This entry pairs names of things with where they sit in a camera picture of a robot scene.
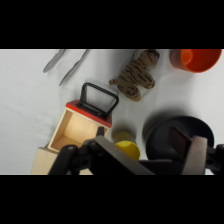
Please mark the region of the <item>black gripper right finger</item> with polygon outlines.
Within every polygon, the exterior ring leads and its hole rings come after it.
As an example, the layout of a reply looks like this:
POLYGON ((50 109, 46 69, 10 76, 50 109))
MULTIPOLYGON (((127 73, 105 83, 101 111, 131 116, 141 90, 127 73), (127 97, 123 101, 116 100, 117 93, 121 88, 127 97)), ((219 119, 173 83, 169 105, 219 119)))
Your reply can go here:
POLYGON ((224 175, 224 144, 210 147, 207 138, 189 138, 177 127, 169 129, 168 141, 184 162, 183 175, 204 175, 206 169, 224 175))

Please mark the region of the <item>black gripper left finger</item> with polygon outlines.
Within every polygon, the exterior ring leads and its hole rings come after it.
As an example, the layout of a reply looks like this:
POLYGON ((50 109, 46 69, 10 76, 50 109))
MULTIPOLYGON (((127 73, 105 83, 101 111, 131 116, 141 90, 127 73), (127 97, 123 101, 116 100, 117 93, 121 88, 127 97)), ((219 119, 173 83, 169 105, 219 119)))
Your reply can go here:
POLYGON ((63 146, 53 162, 49 175, 79 175, 88 169, 93 175, 153 175, 140 162, 130 158, 104 137, 99 127, 94 138, 80 147, 63 146))

